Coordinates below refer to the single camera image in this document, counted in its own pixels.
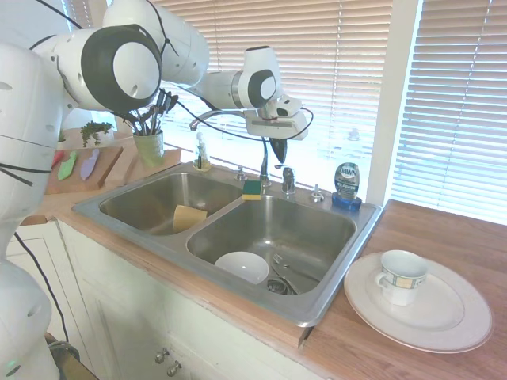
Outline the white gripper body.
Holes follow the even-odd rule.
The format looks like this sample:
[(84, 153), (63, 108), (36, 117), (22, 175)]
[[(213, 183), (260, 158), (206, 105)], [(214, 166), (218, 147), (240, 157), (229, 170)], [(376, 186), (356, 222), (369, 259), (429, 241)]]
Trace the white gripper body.
[(253, 136), (303, 140), (309, 131), (303, 130), (307, 126), (307, 120), (301, 111), (292, 117), (280, 117), (275, 120), (264, 120), (254, 110), (246, 110), (243, 114), (246, 118), (246, 130)]

